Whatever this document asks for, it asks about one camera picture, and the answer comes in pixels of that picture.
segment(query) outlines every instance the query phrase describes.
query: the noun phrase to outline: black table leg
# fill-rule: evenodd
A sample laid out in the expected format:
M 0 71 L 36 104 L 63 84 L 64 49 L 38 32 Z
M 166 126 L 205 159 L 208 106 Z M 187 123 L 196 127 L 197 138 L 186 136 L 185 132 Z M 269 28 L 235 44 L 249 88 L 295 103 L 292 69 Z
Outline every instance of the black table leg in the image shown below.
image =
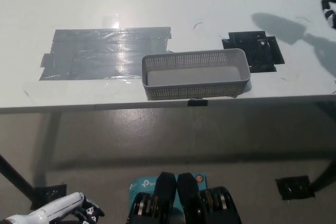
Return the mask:
M 318 177 L 310 187 L 313 191 L 320 191 L 336 181 L 336 160 L 333 160 L 328 168 Z
M 10 164 L 0 155 L 0 173 L 4 175 L 17 189 L 21 191 L 31 202 L 44 202 L 44 196 L 37 193 Z

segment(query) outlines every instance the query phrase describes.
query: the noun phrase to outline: reflective surface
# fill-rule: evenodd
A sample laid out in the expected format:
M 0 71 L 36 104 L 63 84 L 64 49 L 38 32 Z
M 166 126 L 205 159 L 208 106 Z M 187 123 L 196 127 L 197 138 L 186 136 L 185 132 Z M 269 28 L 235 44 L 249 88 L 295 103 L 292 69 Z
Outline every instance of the reflective surface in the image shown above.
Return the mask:
M 336 69 L 334 53 L 318 50 L 316 44 L 322 49 L 333 48 L 335 31 L 326 24 L 318 4 L 312 4 L 314 1 L 2 0 L 0 113 L 2 109 L 38 112 L 74 107 L 186 106 L 187 103 L 180 100 L 148 101 L 141 79 L 38 81 L 43 72 L 41 60 L 46 52 L 50 52 L 55 30 L 69 29 L 171 27 L 169 51 L 222 49 L 222 38 L 227 38 L 229 32 L 258 31 L 272 23 L 273 19 L 263 19 L 261 25 L 256 24 L 253 15 L 258 13 L 277 16 L 279 21 L 300 23 L 314 39 L 309 43 L 299 39 L 290 45 L 277 38 L 286 64 L 278 65 L 274 73 L 252 74 L 251 90 L 231 102 L 242 98 L 320 99 L 321 96 L 332 96 L 335 75 L 328 70 Z M 283 26 L 280 22 L 274 23 L 279 29 Z M 289 27 L 283 34 L 297 34 L 295 28 Z M 91 57 L 87 53 L 82 56 L 85 60 L 85 57 Z M 227 98 L 216 102 L 226 103 Z

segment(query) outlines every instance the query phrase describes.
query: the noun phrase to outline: tp-link logo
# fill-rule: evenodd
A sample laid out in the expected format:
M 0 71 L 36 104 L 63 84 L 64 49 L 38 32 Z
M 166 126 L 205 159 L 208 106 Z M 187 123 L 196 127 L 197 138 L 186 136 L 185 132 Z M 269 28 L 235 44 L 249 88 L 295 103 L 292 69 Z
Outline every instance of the tp-link logo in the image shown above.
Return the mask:
M 155 186 L 156 182 L 152 183 L 152 182 L 149 182 L 148 179 L 146 179 L 143 183 L 142 183 L 142 186 L 143 187 L 146 187 L 146 186 Z
M 143 186 L 143 187 L 146 187 L 147 185 L 149 185 L 149 181 L 146 179 L 146 180 L 142 183 L 142 186 Z
M 134 186 L 136 186 L 136 183 L 130 185 L 130 190 L 131 190 Z

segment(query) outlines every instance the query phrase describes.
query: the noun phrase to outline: table leg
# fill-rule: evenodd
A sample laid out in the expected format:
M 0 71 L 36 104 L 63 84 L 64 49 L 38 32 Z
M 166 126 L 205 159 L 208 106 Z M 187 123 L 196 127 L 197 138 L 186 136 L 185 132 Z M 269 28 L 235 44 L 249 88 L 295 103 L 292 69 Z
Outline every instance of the table leg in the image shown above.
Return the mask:
M 336 181 L 336 160 L 333 160 L 327 169 L 318 177 L 310 187 L 313 191 L 320 191 Z
M 44 202 L 44 197 L 37 193 L 10 164 L 0 155 L 0 173 L 5 176 L 17 189 L 21 191 L 31 202 Z
M 336 122 L 336 105 L 335 102 L 317 102 L 316 105 L 331 119 Z M 311 188 L 314 191 L 320 191 L 336 181 L 336 159 L 334 159 L 327 169 L 318 177 Z
M 18 171 L 10 165 L 0 155 L 0 173 L 4 175 L 17 189 L 19 189 L 32 203 L 31 210 L 36 210 L 43 205 L 66 195 L 66 184 L 56 186 L 46 186 L 46 168 L 51 162 L 52 152 L 54 150 L 57 132 L 61 119 L 61 112 L 53 112 L 50 119 L 46 120 L 46 129 L 43 132 L 43 142 L 38 143 L 41 146 L 40 153 L 34 167 L 34 182 L 38 179 L 43 180 L 42 187 L 33 187 L 28 183 Z

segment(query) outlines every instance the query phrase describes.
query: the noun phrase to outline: gray duct tape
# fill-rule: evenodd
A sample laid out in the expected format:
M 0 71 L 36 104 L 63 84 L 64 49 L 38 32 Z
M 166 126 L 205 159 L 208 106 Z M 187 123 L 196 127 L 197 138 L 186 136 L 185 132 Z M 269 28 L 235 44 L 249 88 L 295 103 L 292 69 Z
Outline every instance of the gray duct tape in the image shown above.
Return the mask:
M 142 57 L 166 52 L 169 27 L 56 30 L 40 80 L 141 78 Z

